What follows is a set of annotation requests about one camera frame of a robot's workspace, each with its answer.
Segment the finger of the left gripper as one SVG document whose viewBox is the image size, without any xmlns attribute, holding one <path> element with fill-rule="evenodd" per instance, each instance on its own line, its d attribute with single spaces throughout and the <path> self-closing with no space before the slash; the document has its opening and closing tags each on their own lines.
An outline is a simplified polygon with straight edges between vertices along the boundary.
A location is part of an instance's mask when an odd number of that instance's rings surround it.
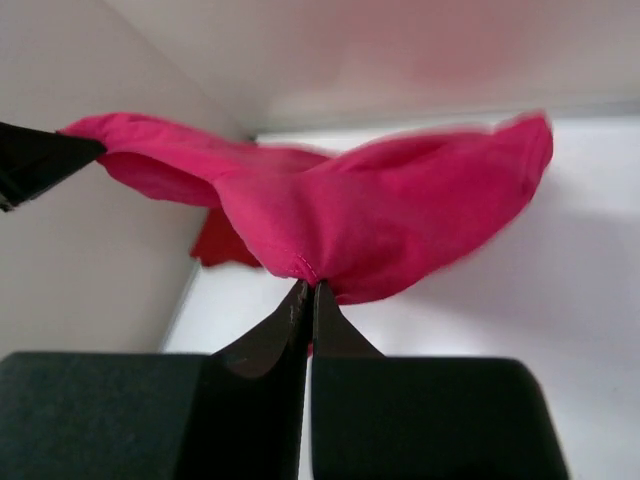
<svg viewBox="0 0 640 480">
<path fill-rule="evenodd" d="M 1 124 L 1 210 L 11 212 L 105 154 L 96 140 Z"/>
</svg>

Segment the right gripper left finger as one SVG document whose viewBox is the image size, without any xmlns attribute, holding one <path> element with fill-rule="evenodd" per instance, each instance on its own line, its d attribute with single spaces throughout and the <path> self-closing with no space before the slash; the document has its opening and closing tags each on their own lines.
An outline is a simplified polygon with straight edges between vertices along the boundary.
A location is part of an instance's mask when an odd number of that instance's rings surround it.
<svg viewBox="0 0 640 480">
<path fill-rule="evenodd" d="M 294 479 L 309 287 L 212 355 L 16 352 L 1 363 L 5 479 Z"/>
</svg>

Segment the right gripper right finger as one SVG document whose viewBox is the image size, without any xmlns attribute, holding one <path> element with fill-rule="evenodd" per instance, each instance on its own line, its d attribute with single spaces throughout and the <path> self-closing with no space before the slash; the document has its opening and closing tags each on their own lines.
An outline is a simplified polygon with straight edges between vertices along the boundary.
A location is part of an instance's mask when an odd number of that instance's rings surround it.
<svg viewBox="0 0 640 480">
<path fill-rule="evenodd" d="M 391 357 L 315 290 L 311 468 L 317 479 L 565 479 L 543 390 L 520 361 Z"/>
</svg>

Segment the pink t-shirt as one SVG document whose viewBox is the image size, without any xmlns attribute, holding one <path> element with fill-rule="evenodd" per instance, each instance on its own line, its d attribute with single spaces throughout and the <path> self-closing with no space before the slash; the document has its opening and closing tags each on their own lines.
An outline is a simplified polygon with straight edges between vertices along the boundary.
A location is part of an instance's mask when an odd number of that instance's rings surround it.
<svg viewBox="0 0 640 480">
<path fill-rule="evenodd" d="M 339 154 L 133 113 L 65 132 L 103 144 L 100 164 L 142 195 L 221 210 L 270 273 L 327 281 L 344 304 L 395 295 L 485 245 L 530 203 L 553 154 L 540 114 Z"/>
</svg>

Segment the red t-shirt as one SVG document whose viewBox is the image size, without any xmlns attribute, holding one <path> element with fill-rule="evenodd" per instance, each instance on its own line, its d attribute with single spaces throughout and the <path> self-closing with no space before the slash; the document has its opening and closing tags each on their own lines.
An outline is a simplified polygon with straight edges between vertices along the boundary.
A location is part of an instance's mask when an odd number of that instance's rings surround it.
<svg viewBox="0 0 640 480">
<path fill-rule="evenodd" d="M 231 262 L 252 268 L 262 267 L 221 209 L 208 212 L 190 256 L 206 268 Z"/>
</svg>

